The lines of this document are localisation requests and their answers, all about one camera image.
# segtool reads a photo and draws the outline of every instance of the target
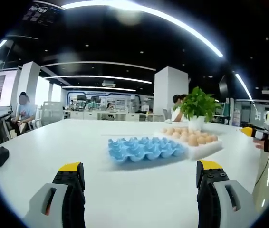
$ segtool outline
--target cable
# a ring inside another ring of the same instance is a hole
[[[258,180],[256,181],[255,186],[258,184],[258,182],[260,181],[260,179],[261,179],[261,177],[262,177],[262,175],[263,175],[264,171],[266,170],[266,167],[267,167],[267,165],[268,165],[268,162],[269,162],[269,157],[268,157],[268,160],[267,160],[266,166],[264,167],[263,171],[261,172],[261,175],[259,176]]]

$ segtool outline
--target white table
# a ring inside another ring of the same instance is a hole
[[[1,144],[10,157],[0,168],[0,189],[23,217],[30,198],[52,182],[61,166],[83,162],[87,227],[197,227],[195,161],[162,159],[156,166],[143,161],[119,167],[106,149],[109,138],[152,136],[171,126],[185,123],[66,119],[41,127]],[[252,139],[228,125],[208,123],[204,128],[218,134],[225,148],[206,159],[218,162],[230,179],[252,193],[260,156]]]

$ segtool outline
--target ceiling light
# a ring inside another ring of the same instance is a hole
[[[167,21],[170,21],[171,23],[185,29],[186,31],[193,34],[196,38],[201,40],[205,45],[207,45],[213,52],[216,53],[219,57],[223,57],[223,54],[209,41],[207,40],[203,35],[201,35],[199,32],[188,26],[187,24],[179,21],[178,19],[163,13],[161,11],[158,11],[156,9],[152,9],[146,6],[141,6],[139,4],[136,4],[134,2],[125,1],[125,0],[91,0],[91,1],[81,1],[81,2],[74,2],[67,5],[63,5],[63,8],[71,9],[76,7],[84,7],[84,6],[111,6],[115,8],[119,8],[122,10],[131,10],[131,11],[141,11],[145,13],[149,13],[152,15],[155,15],[157,17],[163,18]]]
[[[1,43],[0,43],[0,48],[1,48],[6,42],[7,42],[6,39],[4,39],[3,41],[1,41]]]
[[[93,77],[93,78],[110,78],[110,79],[119,79],[119,80],[126,80],[126,81],[133,81],[133,82],[142,82],[147,84],[152,84],[152,82],[134,79],[134,78],[127,78],[127,77],[114,77],[114,76],[99,76],[99,75],[70,75],[70,76],[52,76],[52,77],[45,77],[44,79],[53,79],[53,78],[69,78],[69,77]]]
[[[135,92],[135,89],[122,89],[113,87],[98,87],[98,86],[62,86],[63,89],[74,88],[74,89],[111,89],[111,90],[123,90]]]
[[[245,92],[246,92],[247,95],[249,96],[249,99],[250,99],[250,100],[253,100],[253,99],[252,99],[252,96],[250,95],[250,93],[249,93],[249,91],[248,91],[248,89],[247,89],[247,86],[244,84],[244,82],[243,82],[242,78],[240,77],[240,75],[239,75],[239,74],[235,74],[235,76],[236,76],[237,79],[240,81],[242,87],[244,88]]]

